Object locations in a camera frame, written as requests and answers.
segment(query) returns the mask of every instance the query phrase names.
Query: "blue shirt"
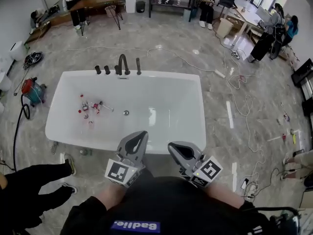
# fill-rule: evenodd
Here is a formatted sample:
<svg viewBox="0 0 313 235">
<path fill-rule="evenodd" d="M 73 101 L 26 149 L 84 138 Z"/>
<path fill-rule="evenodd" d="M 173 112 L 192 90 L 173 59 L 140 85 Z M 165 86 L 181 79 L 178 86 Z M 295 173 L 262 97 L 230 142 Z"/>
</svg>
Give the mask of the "blue shirt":
<svg viewBox="0 0 313 235">
<path fill-rule="evenodd" d="M 287 34 L 288 34 L 291 38 L 293 38 L 296 34 L 298 34 L 298 29 L 297 29 L 295 32 L 293 32 L 293 22 L 292 22 L 291 20 L 287 22 L 287 25 L 289 26 L 289 29 L 288 29 L 288 31 L 287 31 Z"/>
</svg>

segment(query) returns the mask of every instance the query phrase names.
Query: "black clothing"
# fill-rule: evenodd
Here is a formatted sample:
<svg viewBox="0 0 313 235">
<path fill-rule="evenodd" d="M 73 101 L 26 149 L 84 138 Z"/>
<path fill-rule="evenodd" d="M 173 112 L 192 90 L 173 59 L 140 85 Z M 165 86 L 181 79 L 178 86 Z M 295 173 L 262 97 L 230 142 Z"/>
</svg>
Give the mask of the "black clothing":
<svg viewBox="0 0 313 235">
<path fill-rule="evenodd" d="M 7 174 L 8 185 L 0 191 L 1 228 L 19 232 L 41 224 L 39 216 L 62 205 L 70 198 L 73 188 L 60 187 L 53 193 L 38 195 L 40 188 L 71 173 L 71 166 L 65 163 L 33 165 Z"/>
<path fill-rule="evenodd" d="M 73 207 L 61 235 L 277 234 L 264 215 L 243 211 L 253 207 L 251 203 L 236 209 L 209 198 L 204 191 L 180 178 L 150 178 L 144 184 L 131 186 L 130 190 L 120 204 L 108 211 L 95 197 Z M 257 227 L 263 233 L 257 233 Z"/>
<path fill-rule="evenodd" d="M 257 42 L 255 47 L 253 48 L 251 52 L 251 56 L 254 59 L 257 59 L 261 61 L 266 53 L 270 50 L 272 43 L 274 42 L 273 35 L 269 35 L 266 32 L 264 32 L 260 38 L 260 40 Z"/>
<path fill-rule="evenodd" d="M 70 10 L 75 4 L 77 4 L 80 0 L 72 0 L 67 1 L 67 9 Z M 73 25 L 79 25 L 79 22 L 86 21 L 85 9 L 79 9 L 70 12 L 70 16 L 72 17 Z"/>
<path fill-rule="evenodd" d="M 283 41 L 282 47 L 286 46 L 292 41 L 292 37 L 290 37 L 288 34 L 286 34 L 285 39 Z"/>
<path fill-rule="evenodd" d="M 208 24 L 212 24 L 213 22 L 213 13 L 214 9 L 210 5 L 206 5 L 205 2 L 202 2 L 200 4 L 200 9 L 202 10 L 201 16 L 200 16 L 200 21 L 207 22 Z"/>
</svg>

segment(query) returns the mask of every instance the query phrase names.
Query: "hose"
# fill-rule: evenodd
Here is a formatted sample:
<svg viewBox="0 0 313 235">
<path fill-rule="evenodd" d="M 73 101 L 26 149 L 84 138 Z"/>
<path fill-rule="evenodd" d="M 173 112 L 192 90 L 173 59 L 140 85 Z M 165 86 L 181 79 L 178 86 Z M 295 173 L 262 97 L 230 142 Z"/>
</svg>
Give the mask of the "hose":
<svg viewBox="0 0 313 235">
<path fill-rule="evenodd" d="M 15 171 L 17 171 L 17 169 L 16 169 L 16 161 L 15 161 L 15 143 L 16 143 L 16 137 L 18 135 L 18 130 L 19 130 L 19 125 L 20 125 L 20 120 L 21 120 L 21 117 L 22 117 L 22 113 L 24 112 L 24 115 L 25 115 L 26 119 L 30 119 L 29 105 L 23 103 L 23 96 L 24 96 L 24 94 L 21 95 L 22 108 L 21 108 L 21 112 L 20 112 L 20 115 L 19 115 L 18 123 L 16 125 L 14 141 L 13 141 L 13 165 L 14 165 L 14 170 Z"/>
</svg>

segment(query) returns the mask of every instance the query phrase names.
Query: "black pants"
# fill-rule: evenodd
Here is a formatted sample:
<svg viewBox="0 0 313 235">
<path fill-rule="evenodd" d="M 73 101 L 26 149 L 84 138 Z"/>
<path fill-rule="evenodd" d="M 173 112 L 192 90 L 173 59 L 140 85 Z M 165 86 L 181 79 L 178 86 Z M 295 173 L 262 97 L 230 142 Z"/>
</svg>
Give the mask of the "black pants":
<svg viewBox="0 0 313 235">
<path fill-rule="evenodd" d="M 212 24 L 214 9 L 212 6 L 206 5 L 204 2 L 200 4 L 200 9 L 202 10 L 200 21 Z"/>
<path fill-rule="evenodd" d="M 70 10 L 75 4 L 77 4 L 80 0 L 73 0 L 67 2 L 67 9 Z M 79 9 L 70 12 L 70 16 L 72 17 L 73 25 L 79 25 L 79 22 L 86 21 L 85 9 Z"/>
<path fill-rule="evenodd" d="M 21 231 L 41 224 L 40 215 L 65 203 L 71 196 L 71 187 L 60 187 L 50 194 L 38 195 L 49 182 L 65 178 L 72 168 L 65 164 L 39 164 L 8 174 L 8 185 L 2 191 L 8 208 L 8 222 L 12 229 Z"/>
<path fill-rule="evenodd" d="M 289 44 L 292 41 L 292 37 L 290 37 L 288 34 L 286 34 L 286 37 L 283 41 L 283 45 L 282 47 L 286 46 L 287 44 Z"/>
<path fill-rule="evenodd" d="M 271 48 L 272 43 L 274 42 L 274 37 L 273 35 L 269 35 L 268 33 L 263 33 L 260 40 L 257 42 L 255 47 L 253 48 L 251 52 L 251 56 L 254 59 L 257 59 L 261 61 L 266 53 L 269 51 Z"/>
</svg>

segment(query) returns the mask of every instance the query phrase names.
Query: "white wall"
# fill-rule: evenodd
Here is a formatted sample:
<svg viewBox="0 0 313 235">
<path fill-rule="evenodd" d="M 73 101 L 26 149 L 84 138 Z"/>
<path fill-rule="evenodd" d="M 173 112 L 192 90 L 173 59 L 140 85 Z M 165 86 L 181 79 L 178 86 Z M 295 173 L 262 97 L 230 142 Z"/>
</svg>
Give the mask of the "white wall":
<svg viewBox="0 0 313 235">
<path fill-rule="evenodd" d="M 45 8 L 42 0 L 0 0 L 0 68 L 8 71 L 13 60 L 8 54 L 14 43 L 25 41 L 30 32 L 30 14 Z"/>
<path fill-rule="evenodd" d="M 313 60 L 313 6 L 307 0 L 287 0 L 284 12 L 299 19 L 299 33 L 290 46 L 300 59 L 300 67 L 309 58 Z"/>
</svg>

